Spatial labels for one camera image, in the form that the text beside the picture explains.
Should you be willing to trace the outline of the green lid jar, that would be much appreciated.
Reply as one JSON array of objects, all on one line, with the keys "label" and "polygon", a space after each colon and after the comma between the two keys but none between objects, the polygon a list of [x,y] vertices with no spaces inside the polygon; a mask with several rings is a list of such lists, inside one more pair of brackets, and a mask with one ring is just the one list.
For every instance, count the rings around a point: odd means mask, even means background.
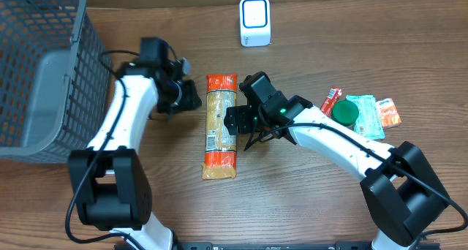
[{"label": "green lid jar", "polygon": [[358,116],[358,106],[349,100],[338,101],[331,111],[331,118],[345,127],[353,127]]}]

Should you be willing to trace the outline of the orange tissue pack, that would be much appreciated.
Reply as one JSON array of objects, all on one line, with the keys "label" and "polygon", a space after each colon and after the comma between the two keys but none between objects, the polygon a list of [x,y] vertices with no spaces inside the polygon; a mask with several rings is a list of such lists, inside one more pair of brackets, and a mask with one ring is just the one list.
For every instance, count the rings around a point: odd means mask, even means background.
[{"label": "orange tissue pack", "polygon": [[376,106],[384,129],[398,126],[401,123],[401,117],[391,98],[377,101]]}]

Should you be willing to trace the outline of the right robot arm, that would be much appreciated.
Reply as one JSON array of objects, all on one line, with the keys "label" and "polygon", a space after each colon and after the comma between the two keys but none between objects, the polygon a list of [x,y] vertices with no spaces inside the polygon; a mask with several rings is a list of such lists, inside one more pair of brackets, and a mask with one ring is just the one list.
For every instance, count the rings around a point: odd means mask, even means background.
[{"label": "right robot arm", "polygon": [[369,140],[299,96],[229,107],[224,125],[232,135],[263,130],[284,137],[347,171],[360,184],[379,229],[372,249],[415,249],[448,206],[447,191],[417,146],[403,142],[395,148]]}]

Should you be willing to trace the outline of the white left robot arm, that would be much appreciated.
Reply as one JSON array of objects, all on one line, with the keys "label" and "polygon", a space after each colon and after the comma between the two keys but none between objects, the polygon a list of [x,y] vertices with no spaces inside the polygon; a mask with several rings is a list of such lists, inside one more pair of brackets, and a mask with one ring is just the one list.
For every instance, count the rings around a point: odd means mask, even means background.
[{"label": "white left robot arm", "polygon": [[71,151],[67,166],[73,197],[65,216],[68,238],[80,244],[122,238],[131,249],[175,249],[175,233],[152,211],[151,187],[139,147],[153,111],[180,113],[201,106],[195,84],[186,79],[186,58],[136,58],[112,71],[116,88],[96,135]]}]

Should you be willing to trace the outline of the orange spaghetti package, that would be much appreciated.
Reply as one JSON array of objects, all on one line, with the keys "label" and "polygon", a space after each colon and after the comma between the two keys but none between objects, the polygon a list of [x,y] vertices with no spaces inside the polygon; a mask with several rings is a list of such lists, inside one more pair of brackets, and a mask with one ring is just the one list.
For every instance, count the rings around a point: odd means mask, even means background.
[{"label": "orange spaghetti package", "polygon": [[235,178],[237,162],[237,139],[224,125],[228,107],[237,100],[237,74],[207,75],[207,110],[204,180]]}]

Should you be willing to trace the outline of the teal tissue pack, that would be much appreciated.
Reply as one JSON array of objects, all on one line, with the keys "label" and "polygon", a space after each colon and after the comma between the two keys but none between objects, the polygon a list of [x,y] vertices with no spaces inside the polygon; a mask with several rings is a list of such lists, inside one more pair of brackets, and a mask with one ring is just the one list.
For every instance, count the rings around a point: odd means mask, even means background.
[{"label": "teal tissue pack", "polygon": [[370,140],[383,140],[385,133],[377,111],[375,97],[373,95],[347,95],[346,100],[358,107],[359,115],[354,125],[354,131]]}]

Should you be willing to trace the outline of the red stick sachet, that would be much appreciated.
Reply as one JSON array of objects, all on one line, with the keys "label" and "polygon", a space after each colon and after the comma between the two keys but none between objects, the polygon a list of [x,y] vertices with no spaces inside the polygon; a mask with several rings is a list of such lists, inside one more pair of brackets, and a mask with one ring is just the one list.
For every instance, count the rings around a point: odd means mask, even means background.
[{"label": "red stick sachet", "polygon": [[327,115],[328,117],[331,116],[331,111],[335,104],[340,100],[341,95],[343,94],[343,90],[333,86],[330,91],[328,92],[328,95],[326,96],[320,110]]}]

